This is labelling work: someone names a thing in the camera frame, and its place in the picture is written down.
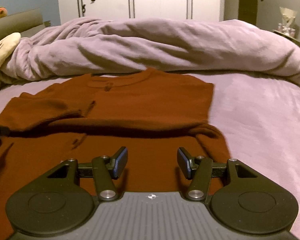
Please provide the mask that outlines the rust brown button cardigan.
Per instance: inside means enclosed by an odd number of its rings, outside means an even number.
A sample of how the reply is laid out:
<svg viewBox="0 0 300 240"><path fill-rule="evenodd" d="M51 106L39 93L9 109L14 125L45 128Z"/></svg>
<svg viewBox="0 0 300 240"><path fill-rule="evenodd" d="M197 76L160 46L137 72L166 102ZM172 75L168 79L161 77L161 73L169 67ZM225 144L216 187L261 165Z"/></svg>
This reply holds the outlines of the rust brown button cardigan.
<svg viewBox="0 0 300 240"><path fill-rule="evenodd" d="M179 191L187 182L177 149L226 162L222 133L209 124L213 84L154 69L119 77L86 74L12 98L0 113L0 239L12 229L8 198L74 158L89 162L128 149L120 191Z"/></svg>

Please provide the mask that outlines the lilac bed sheet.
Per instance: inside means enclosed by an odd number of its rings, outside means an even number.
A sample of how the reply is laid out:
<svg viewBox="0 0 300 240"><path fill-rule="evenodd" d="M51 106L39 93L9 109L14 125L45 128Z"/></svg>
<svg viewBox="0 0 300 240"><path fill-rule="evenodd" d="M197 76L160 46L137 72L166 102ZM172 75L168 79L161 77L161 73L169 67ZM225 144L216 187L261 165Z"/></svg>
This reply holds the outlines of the lilac bed sheet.
<svg viewBox="0 0 300 240"><path fill-rule="evenodd" d="M230 154L289 190L298 200L299 214L292 233L300 239L300 88L260 74L196 73L195 78L213 83L209 122L225 136ZM173 191L187 181L177 165L177 148L203 154L198 142L184 138L86 137L73 150L70 137L61 145L32 150L25 140L9 149L0 146L0 239L12 233L5 204L16 190L67 158L87 162L101 154L128 148L127 167L116 183L121 191L134 189Z"/></svg>

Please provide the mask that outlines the lilac rumpled duvet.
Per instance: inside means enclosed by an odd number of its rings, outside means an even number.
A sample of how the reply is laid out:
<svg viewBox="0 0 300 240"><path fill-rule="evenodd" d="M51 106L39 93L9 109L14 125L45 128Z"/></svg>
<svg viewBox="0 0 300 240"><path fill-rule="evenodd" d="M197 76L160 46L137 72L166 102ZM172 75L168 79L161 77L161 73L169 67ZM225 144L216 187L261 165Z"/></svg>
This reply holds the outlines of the lilac rumpled duvet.
<svg viewBox="0 0 300 240"><path fill-rule="evenodd" d="M76 18L22 38L0 69L12 82L136 73L147 67L262 72L300 87L300 48L240 20Z"/></svg>

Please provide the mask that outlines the grey padded headboard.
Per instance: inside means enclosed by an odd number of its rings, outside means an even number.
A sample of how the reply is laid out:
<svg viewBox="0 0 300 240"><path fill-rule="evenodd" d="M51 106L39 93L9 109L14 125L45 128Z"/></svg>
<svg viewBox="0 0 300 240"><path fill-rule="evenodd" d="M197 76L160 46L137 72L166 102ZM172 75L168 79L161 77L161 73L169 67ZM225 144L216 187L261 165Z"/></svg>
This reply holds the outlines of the grey padded headboard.
<svg viewBox="0 0 300 240"><path fill-rule="evenodd" d="M22 37L31 37L50 26L51 21L43 20L40 9L11 14L0 18L0 40L12 33L20 33Z"/></svg>

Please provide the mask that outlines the dark side shelf with items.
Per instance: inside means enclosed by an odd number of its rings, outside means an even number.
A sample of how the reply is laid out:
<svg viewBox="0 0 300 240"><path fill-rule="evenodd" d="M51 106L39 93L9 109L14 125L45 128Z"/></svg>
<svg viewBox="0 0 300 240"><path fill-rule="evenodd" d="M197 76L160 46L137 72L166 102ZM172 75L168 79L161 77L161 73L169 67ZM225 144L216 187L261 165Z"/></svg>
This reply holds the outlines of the dark side shelf with items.
<svg viewBox="0 0 300 240"><path fill-rule="evenodd" d="M279 7L281 14L281 22L273 32L277 35L285 37L300 48L300 41L295 38L296 29L294 28L295 18L298 14L296 10L285 7Z"/></svg>

